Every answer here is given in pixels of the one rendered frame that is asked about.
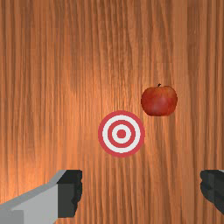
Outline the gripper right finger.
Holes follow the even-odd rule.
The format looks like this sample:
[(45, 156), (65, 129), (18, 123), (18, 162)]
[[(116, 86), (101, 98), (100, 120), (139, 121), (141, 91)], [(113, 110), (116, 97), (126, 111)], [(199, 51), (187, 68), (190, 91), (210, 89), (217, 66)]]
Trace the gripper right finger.
[(200, 178), (203, 196), (224, 215), (224, 170), (204, 170)]

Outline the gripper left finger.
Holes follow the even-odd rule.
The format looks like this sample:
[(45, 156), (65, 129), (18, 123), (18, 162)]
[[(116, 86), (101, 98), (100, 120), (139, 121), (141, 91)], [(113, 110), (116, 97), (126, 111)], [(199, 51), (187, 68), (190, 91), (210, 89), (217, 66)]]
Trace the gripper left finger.
[(82, 195), (82, 171), (61, 170), (44, 185), (0, 205), (0, 224), (54, 224), (75, 216)]

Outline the red apple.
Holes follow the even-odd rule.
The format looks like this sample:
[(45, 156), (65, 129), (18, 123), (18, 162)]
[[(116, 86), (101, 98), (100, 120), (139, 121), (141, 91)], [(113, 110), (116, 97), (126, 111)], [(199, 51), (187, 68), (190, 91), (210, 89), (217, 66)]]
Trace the red apple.
[(148, 116), (169, 116), (178, 103), (176, 91), (170, 86), (148, 87), (141, 97), (143, 111)]

